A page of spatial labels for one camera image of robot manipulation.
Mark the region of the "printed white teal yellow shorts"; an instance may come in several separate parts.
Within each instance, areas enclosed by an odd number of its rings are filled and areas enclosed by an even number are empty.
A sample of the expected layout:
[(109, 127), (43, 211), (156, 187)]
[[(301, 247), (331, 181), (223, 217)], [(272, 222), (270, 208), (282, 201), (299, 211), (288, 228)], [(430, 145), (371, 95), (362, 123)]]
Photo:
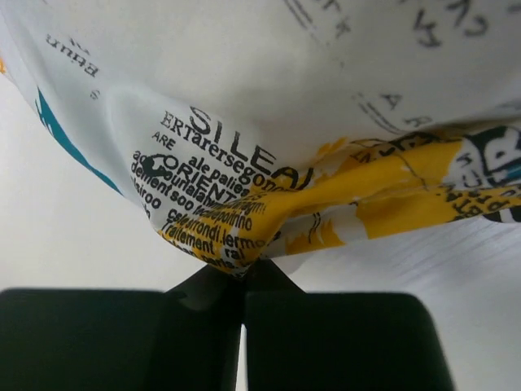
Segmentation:
[(75, 161), (234, 276), (520, 220), (517, 1), (4, 1), (1, 61)]

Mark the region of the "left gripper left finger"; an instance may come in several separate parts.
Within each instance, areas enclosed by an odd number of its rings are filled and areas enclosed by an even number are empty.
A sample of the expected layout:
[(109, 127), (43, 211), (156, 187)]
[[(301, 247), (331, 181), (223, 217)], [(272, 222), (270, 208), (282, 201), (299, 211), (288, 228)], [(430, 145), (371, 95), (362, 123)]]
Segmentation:
[(10, 288), (4, 390), (231, 390), (243, 285), (210, 267), (166, 291)]

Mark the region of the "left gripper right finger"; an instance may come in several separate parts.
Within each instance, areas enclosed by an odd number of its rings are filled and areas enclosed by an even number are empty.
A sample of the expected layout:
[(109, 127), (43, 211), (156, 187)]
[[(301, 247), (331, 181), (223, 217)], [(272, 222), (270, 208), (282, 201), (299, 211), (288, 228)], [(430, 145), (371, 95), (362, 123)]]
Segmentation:
[(430, 312), (402, 292), (311, 293), (272, 261), (245, 278), (250, 390), (453, 390)]

